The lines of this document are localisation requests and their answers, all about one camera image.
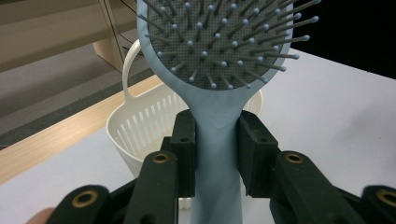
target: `plastic basket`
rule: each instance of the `plastic basket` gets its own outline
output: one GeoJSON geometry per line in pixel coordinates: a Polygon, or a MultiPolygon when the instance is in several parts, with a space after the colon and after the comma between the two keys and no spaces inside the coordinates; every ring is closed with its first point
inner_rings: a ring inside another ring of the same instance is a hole
{"type": "MultiPolygon", "coordinates": [[[[111,113],[106,123],[107,135],[134,177],[139,176],[145,157],[160,150],[163,138],[172,135],[177,113],[188,109],[184,101],[163,83],[139,96],[128,92],[129,70],[139,50],[136,40],[122,69],[125,102],[111,113]]],[[[260,115],[262,103],[262,92],[258,91],[246,103],[244,110],[260,115]]],[[[186,200],[179,202],[180,208],[190,207],[190,200],[186,200]]]]}

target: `light blue hairbrush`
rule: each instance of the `light blue hairbrush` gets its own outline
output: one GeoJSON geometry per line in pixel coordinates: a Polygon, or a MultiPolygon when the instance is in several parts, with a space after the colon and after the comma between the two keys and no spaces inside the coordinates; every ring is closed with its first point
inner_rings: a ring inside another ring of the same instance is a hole
{"type": "Polygon", "coordinates": [[[248,99],[285,59],[292,29],[306,21],[297,0],[138,0],[142,51],[157,76],[189,106],[196,121],[197,163],[192,224],[240,224],[242,208],[235,124],[248,99]]]}

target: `hairbrush head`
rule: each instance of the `hairbrush head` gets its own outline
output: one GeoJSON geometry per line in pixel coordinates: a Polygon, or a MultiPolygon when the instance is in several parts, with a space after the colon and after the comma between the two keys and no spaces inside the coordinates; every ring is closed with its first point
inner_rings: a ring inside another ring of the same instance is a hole
{"type": "Polygon", "coordinates": [[[148,23],[145,36],[163,66],[180,80],[209,90],[249,88],[285,71],[284,59],[296,59],[286,54],[290,43],[309,38],[291,38],[292,28],[318,20],[293,24],[301,18],[293,13],[319,0],[293,10],[288,7],[295,0],[143,1],[148,11],[138,17],[148,23]]]}

